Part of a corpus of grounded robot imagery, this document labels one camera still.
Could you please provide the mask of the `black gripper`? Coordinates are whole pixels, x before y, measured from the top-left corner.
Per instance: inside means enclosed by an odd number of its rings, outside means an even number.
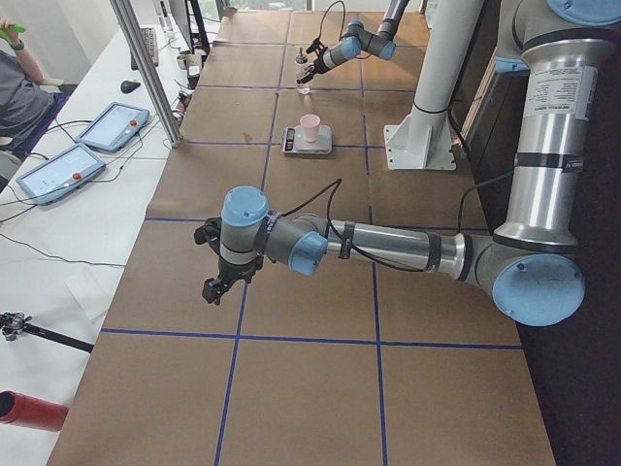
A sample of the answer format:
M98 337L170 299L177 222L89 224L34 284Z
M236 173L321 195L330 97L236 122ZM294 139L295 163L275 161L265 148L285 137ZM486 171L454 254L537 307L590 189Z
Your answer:
M309 83L313 79L313 75L322 75L328 72L328 67L322 56L317 57L312 66L306 67L301 71L301 77L296 79L297 83Z
M254 275L263 267L264 257L255 255L248 263L235 264L223 257L218 259L218 276L216 279L207 279L203 285L202 296L208 303L220 304L222 296L235 283L251 284Z

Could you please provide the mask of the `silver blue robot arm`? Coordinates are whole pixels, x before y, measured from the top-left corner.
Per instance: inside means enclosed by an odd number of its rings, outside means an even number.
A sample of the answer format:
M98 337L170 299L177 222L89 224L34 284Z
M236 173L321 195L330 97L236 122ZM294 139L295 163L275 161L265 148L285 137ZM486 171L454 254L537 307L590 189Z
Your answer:
M409 273L447 274L482 289L504 315L547 326L573 315L585 280L573 261L569 223L598 71L620 38L616 1L505 1L495 49L498 73L527 74L520 135L510 172L504 223L488 236L446 235L409 221L434 216L456 192L424 181L426 170L454 166L448 112L481 3L440 5L409 114L384 129L388 167L411 170L414 187L394 189L385 226L282 213L252 186L229 190L221 213L194 234L217 254L218 274L204 283L210 303L250 282L265 260L309 276L325 255L364 259Z
M320 22L317 37L306 49L306 54L314 53L315 59L303 66L296 75L296 83L307 84L315 75L326 74L347 61L357 58L361 52L366 52L368 55L383 60L391 60L396 49L394 37L408 3L409 0L392 1L379 24L377 32L367 30L358 19L344 26L344 18L342 18L340 39L331 48L321 42L323 21L327 15L325 12Z

